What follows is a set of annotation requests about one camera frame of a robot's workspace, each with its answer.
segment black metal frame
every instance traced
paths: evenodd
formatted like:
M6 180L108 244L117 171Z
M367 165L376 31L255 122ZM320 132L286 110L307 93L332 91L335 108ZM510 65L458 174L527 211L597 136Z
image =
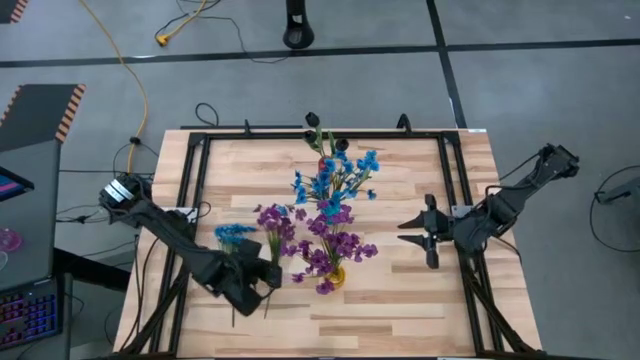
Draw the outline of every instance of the black metal frame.
M251 127L249 127L248 123L245 123L245 126L243 128L244 128L243 132L236 132L236 133L197 132L197 133L190 134L187 153L185 156L185 165L182 172L182 180L180 183L180 190L178 194L177 206L184 206L186 201L186 194L188 190L191 169L193 167L193 158L195 155L196 146L201 145L202 152L200 155L200 164L198 167L198 173L196 178L196 189L193 197L194 207L197 207L202 200L202 195L203 195L202 190L203 190L203 185L205 181L205 174L207 171L207 164L208 164L212 141L239 140L239 139L280 140L280 139L301 138L301 132L278 132L278 131L253 132ZM404 129L404 131L398 131L398 130L379 131L379 132L334 131L333 134L335 137L347 138L347 139L434 139L436 140L438 142L440 162L442 165L442 171L443 171L443 177L444 177L443 180L445 183L447 198L448 198L449 206L451 207L457 204L457 199L455 195L454 182L453 182L453 176L451 173L449 157L447 154L447 143L448 143L453 147L456 166L458 168L458 176L459 176L460 184L462 187L462 196L464 199L464 203L465 205L472 205L473 200L471 196L471 188L469 186L469 180L467 177L466 167L464 164L464 157L462 154L459 133L457 131L413 131L411 129L411 124L405 115L403 115L400 118L397 128ZM471 334L473 337L474 350L477 356L480 356L481 354L488 354L484 348L482 330L480 327L480 320L478 317L478 309L477 309L475 298L474 298L474 295L478 297L482 297L480 300L483 304L493 304L493 295L491 291L491 284L489 282L489 275L487 272L486 261L483 255L479 255L475 259L470 259L467 255L465 255L461 251L458 251L458 259L460 263L461 276L462 276L463 285L464 285L464 296L465 296L465 302L466 302L468 314L469 314L469 324L470 324ZM478 272L479 279L475 278L474 270L472 270L472 266L470 263L470 261L472 260L473 260L473 268ZM175 263L175 253L170 251L167 254L165 268L162 276L159 302L161 302L164 299L169 289L169 286L171 284L174 263ZM469 276L473 276L473 278L476 279L477 283L472 284L469 281ZM173 316L171 337L170 337L170 343L169 343L169 349L168 349L170 353L177 353L178 351L178 343L180 339L180 331L181 331L182 319L184 315L185 297L186 297L186 284L181 289L178 295L177 303L176 303L176 311ZM490 315L493 314L493 311L488 311L488 314ZM162 331L161 325L162 324L160 324L160 326L156 328L152 336L151 345L149 348L150 353L155 353L159 351L158 348L160 343L160 333ZM495 350L495 352L492 353L492 356L495 356L496 354L502 354L504 352L504 347L502 344L500 327L498 326L498 324L496 324L496 320L491 316L489 318L489 325L491 330L493 349Z

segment concrete floor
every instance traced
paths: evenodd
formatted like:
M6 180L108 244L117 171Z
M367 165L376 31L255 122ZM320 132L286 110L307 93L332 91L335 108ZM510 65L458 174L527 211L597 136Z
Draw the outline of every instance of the concrete floor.
M89 4L126 56L240 51L232 25L211 20L192 22L167 48L159 48L153 33L179 14L172 0ZM436 5L448 44L640 37L637 1L438 0ZM279 0L227 0L210 15L232 16L249 51L284 50L283 7ZM308 0L308 7L316 49L436 44L424 0ZM0 101L8 101L24 83L87 85L61 167L111 170L115 151L135 132L142 116L142 100L128 73L116 65L10 68L2 62L113 57L79 3L31 1L20 23L0 25L0 48ZM588 207L604 177L640 162L640 145L634 141L640 131L640 46L449 56L467 124L488 129L500 173L547 142L563 144L581 157L578 177L554 183L532 198L515 229L545 350L637 358L640 255L616 253L596 243L588 227ZM414 127L456 127L437 53L133 68L146 87L151 109L142 139L154 149L159 149L165 130L198 124L193 108L202 101L216 107L225 125L244 119L301 124L304 114L314 111L332 127L391 127L403 112ZM124 169L125 157L119 159L119 169ZM141 150L135 170L153 171L155 161L153 154ZM110 177L61 174L59 209L95 204ZM638 212L630 201L597 209L599 233L617 246L640 246L640 228L632 221ZM85 254L130 241L133 234L120 225L61 224L56 245ZM131 249L105 256L102 261L123 262L131 258ZM113 337L122 294L82 284L75 285L74 293L87 306L74 324L72 358L108 351L102 325L115 309L108 324ZM27 358L39 355L33 352Z

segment yellow cable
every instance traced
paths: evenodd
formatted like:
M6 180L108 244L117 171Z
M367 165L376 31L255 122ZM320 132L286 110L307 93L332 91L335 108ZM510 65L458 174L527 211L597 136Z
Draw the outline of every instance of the yellow cable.
M173 35L177 34L180 30L182 30L182 28L185 25L187 25L191 20L197 18L200 12L202 11L202 9L204 9L204 6L206 4L207 4L207 0L202 0L202 4L200 4L200 7L198 8L198 10L196 10L196 12L193 13L193 15L189 16L185 21L183 21L180 25L178 25L178 27L173 29L168 34L156 36L156 41L158 42L158 44L160 44L160 46L166 46L167 43L169 42L169 38L171 38Z
M109 42L111 43L111 47L113 47L113 50L116 51L116 55L118 56L118 60L120 60L120 64L122 64L122 66L124 66L127 69L127 71L129 71L129 73L131 73L131 75L133 75L133 78L138 83L138 87L140 88L140 93L142 93L142 97L144 98L144 115L142 116L142 122L140 123L140 126L138 126L138 131L136 132L136 137L140 137L140 134L142 133L142 130L144 130L144 127L147 124L147 118L149 117L149 100L147 99L146 91L144 91L144 86L142 86L142 82L138 78L138 75L136 75L136 73L133 72L133 70L129 67L129 65L127 65L124 62L124 59L122 58L122 54L120 54L120 50L118 49L118 46L113 41L113 38L111 37L111 34L109 34L109 31L107 31L107 29L104 27L104 25L102 25L102 22L100 21L100 19L98 19L98 17L96 16L96 14L93 13L93 11L91 11L91 8L89 8L89 5L87 5L85 0L78 0L78 1L80 1L80 3L82 4L82 6L84 6L85 9L87 9L87 12L89 12L89 15L91 15L93 20L95 20L96 23L98 23L98 25L100 26L100 29L102 29L102 32L109 39ZM135 144L132 144L132 146L129 148L129 159L127 160L127 172L128 173L131 173L132 168L133 168L133 151L134 151L134 149L135 149Z

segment rgb keyboard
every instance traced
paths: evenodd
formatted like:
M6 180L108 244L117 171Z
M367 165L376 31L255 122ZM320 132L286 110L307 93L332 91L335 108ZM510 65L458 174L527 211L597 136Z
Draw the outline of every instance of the rgb keyboard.
M0 350L57 334L61 304L57 281L0 294Z

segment wooden tabletop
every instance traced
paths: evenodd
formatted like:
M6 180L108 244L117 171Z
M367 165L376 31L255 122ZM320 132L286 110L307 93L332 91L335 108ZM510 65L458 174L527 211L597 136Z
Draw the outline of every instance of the wooden tabletop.
M153 199L160 206L174 206L187 149L188 131L167 131L153 185ZM497 183L498 175L484 132L460 132L462 149L474 201L484 188ZM223 297L214 298L190 280L182 323L179 356L469 356L474 355L469 320L462 291L458 259L451 243L439 245L440 269L425 265L424 251L396 238L397 225L425 209L423 196L433 193L441 210L447 209L436 141L353 140L348 155L363 157L377 150L380 172L366 183L378 194L375 201L352 200L356 216L349 231L365 243L376 244L379 254L356 264L345 264L347 279L338 291L322 296L313 280L293 284L291 273L305 267L300 259L283 260L283 287L272 295L266 319L264 304L250 317L236 313ZM448 151L454 180L457 171L453 151ZM188 204L191 204L199 153L194 158ZM215 140L212 142L203 200L213 205L200 220L197 243L217 248L213 229L219 224L254 225L257 204L290 204L295 201L290 183L294 170L313 174L318 155L302 140ZM461 198L459 183L456 195ZM297 227L304 237L306 227ZM138 259L147 255L155 239L143 230ZM266 243L260 233L253 239ZM513 243L511 234L505 239ZM268 246L261 256L269 258ZM166 247L158 243L150 255L145 280L143 319L155 308ZM529 343L540 342L517 256L498 242L485 253L498 308ZM490 348L486 315L480 304L485 347ZM129 333L137 310L136 279L132 272L114 349ZM173 311L163 329L160 349L168 346Z

